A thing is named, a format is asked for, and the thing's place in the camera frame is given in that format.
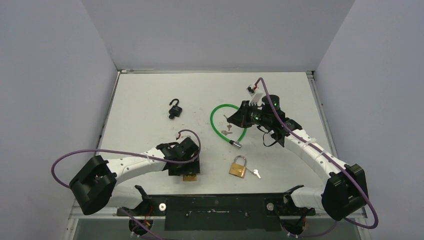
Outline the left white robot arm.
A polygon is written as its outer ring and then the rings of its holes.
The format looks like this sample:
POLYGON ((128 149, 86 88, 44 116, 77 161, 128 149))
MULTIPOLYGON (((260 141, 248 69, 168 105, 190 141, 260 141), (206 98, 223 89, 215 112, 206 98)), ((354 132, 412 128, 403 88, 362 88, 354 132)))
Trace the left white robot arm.
POLYGON ((148 196, 139 185, 122 183, 152 172, 173 171, 196 162, 201 147, 191 138, 181 142, 160 143, 144 153, 103 159, 96 155, 79 170, 69 187, 84 215, 105 207, 124 207, 136 215, 149 210, 148 196))

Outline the black padlock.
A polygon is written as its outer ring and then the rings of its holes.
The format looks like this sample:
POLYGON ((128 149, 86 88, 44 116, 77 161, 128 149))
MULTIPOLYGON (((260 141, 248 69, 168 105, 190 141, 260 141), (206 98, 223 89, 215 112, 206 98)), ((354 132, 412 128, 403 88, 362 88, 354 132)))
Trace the black padlock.
POLYGON ((169 106, 171 106, 171 108, 168 111, 168 118, 170 120, 174 120, 175 118, 178 118, 183 109, 179 106, 180 100, 178 98, 174 98, 173 100, 170 101, 169 106))

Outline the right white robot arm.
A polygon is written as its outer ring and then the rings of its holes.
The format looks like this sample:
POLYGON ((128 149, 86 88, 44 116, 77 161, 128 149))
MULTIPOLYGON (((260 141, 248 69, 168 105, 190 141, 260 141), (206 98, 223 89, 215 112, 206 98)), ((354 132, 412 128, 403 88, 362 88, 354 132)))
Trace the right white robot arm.
POLYGON ((227 122, 247 129, 254 125, 303 160, 323 181, 324 188, 295 187, 283 199, 282 207, 290 215, 302 208, 324 210, 340 221, 366 205, 368 189, 365 171, 357 164, 348 165, 328 153, 280 108, 280 98, 263 97, 260 106, 242 101, 227 122))

